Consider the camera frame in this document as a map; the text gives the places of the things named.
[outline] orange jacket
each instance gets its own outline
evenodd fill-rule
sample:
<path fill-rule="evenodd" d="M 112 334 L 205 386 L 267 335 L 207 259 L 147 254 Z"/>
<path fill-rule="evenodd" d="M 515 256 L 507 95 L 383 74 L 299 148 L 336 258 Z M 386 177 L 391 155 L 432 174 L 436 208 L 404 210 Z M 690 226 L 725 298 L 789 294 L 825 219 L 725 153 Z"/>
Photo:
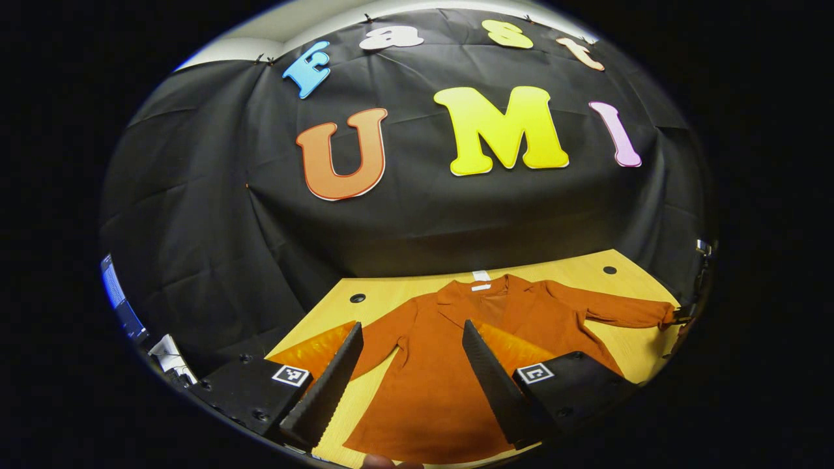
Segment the orange jacket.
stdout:
<path fill-rule="evenodd" d="M 472 291 L 475 285 L 490 284 Z M 476 318 L 561 356 L 581 350 L 622 375 L 585 318 L 623 327 L 672 320 L 675 306 L 570 288 L 514 275 L 490 282 L 452 281 L 363 327 L 364 349 L 351 379 L 398 346 L 368 410 L 344 446 L 396 461 L 452 464 L 513 449 L 466 358 L 464 323 Z"/>

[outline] jacket collar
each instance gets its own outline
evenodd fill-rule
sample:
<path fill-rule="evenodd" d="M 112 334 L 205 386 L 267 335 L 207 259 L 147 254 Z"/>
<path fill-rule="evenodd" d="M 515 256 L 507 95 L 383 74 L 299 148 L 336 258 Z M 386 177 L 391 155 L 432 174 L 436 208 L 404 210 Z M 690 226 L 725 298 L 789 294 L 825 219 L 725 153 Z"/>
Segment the jacket collar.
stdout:
<path fill-rule="evenodd" d="M 473 286 L 490 284 L 489 289 L 472 291 Z M 467 319 L 484 320 L 484 316 L 469 300 L 469 296 L 483 296 L 490 292 L 497 293 L 504 288 L 507 290 L 506 310 L 500 324 L 494 324 L 501 329 L 513 333 L 525 323 L 530 315 L 530 309 L 535 303 L 535 284 L 515 275 L 504 275 L 495 280 L 461 283 L 452 280 L 447 286 L 437 292 L 437 306 L 440 314 L 463 329 Z"/>

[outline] table surface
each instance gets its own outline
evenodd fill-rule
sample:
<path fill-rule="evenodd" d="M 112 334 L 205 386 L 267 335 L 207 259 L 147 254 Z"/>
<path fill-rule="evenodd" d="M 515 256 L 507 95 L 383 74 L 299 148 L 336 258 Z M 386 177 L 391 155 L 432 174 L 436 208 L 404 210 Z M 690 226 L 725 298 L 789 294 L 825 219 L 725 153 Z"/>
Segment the table surface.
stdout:
<path fill-rule="evenodd" d="M 604 272 L 603 268 L 608 266 L 616 268 L 616 273 Z M 657 280 L 616 250 L 541 264 L 487 270 L 487 273 L 491 279 L 504 274 L 512 274 L 531 282 L 555 280 L 575 288 L 643 300 L 668 301 L 675 307 L 680 307 L 675 297 Z M 418 295 L 436 292 L 452 280 L 470 283 L 475 281 L 475 278 L 472 272 L 463 272 L 421 277 L 342 279 L 267 354 L 267 357 L 350 320 L 357 320 L 363 325 L 368 325 L 407 300 Z M 360 303 L 351 303 L 350 297 L 358 293 L 364 294 L 365 300 Z M 680 328 L 675 325 L 664 331 L 660 331 L 657 327 L 630 329 L 605 325 L 593 320 L 588 320 L 585 325 L 605 342 L 625 378 L 635 383 L 651 378 L 665 364 L 666 360 L 661 356 L 668 353 L 674 345 Z M 350 432 L 368 408 L 385 371 L 394 359 L 395 352 L 396 349 L 382 364 L 348 384 L 333 419 L 324 432 L 321 442 L 313 449 L 313 454 L 343 466 L 358 469 L 362 465 L 364 454 L 345 448 L 342 443 L 347 440 Z M 506 451 L 482 461 L 426 465 L 425 467 L 426 469 L 478 467 L 490 461 L 514 456 L 533 447 L 535 446 L 522 451 Z"/>

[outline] letter m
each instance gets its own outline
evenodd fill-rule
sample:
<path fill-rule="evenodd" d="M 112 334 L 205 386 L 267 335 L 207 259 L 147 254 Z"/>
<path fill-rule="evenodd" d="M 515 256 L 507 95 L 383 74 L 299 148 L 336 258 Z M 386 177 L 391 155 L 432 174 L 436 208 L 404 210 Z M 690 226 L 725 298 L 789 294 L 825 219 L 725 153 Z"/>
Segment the letter m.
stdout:
<path fill-rule="evenodd" d="M 501 113 L 474 88 L 447 88 L 437 92 L 435 102 L 449 110 L 455 131 L 458 154 L 450 166 L 452 174 L 465 176 L 492 170 L 492 159 L 482 152 L 478 135 L 507 169 L 515 166 L 522 135 L 527 137 L 527 152 L 522 160 L 528 167 L 567 166 L 568 154 L 559 144 L 547 107 L 549 101 L 550 95 L 544 89 L 519 86 L 510 93 L 507 112 Z"/>

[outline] ceiling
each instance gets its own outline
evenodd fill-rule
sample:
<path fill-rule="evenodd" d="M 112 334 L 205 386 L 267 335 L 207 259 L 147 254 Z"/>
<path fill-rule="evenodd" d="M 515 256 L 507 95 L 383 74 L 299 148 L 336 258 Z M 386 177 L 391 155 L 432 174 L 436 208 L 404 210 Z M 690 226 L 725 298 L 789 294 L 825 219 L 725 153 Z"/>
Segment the ceiling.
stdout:
<path fill-rule="evenodd" d="M 398 2 L 391 1 L 369 1 L 369 0 L 294 0 L 291 2 L 284 2 L 278 4 L 275 8 L 268 10 L 256 18 L 252 18 L 246 23 L 243 23 L 236 28 L 232 28 L 227 33 L 221 35 L 219 39 L 226 38 L 262 38 L 269 39 L 278 43 L 287 43 L 292 39 L 297 38 L 305 31 L 315 28 L 323 22 L 329 21 L 341 13 L 349 12 L 357 9 L 354 13 L 358 19 L 364 16 L 360 12 L 360 8 L 367 6 L 369 12 L 380 10 L 395 10 L 408 9 L 410 6 L 414 7 L 432 7 L 433 3 L 449 4 L 448 8 L 454 8 L 459 3 L 460 6 L 482 3 L 484 5 L 499 5 L 499 6 L 528 6 L 530 12 L 534 15 L 547 14 L 547 16 L 559 17 L 558 13 L 552 11 L 550 7 L 544 6 L 534 0 L 484 0 L 483 2 L 426 2 L 426 1 L 409 1 L 400 0 Z"/>

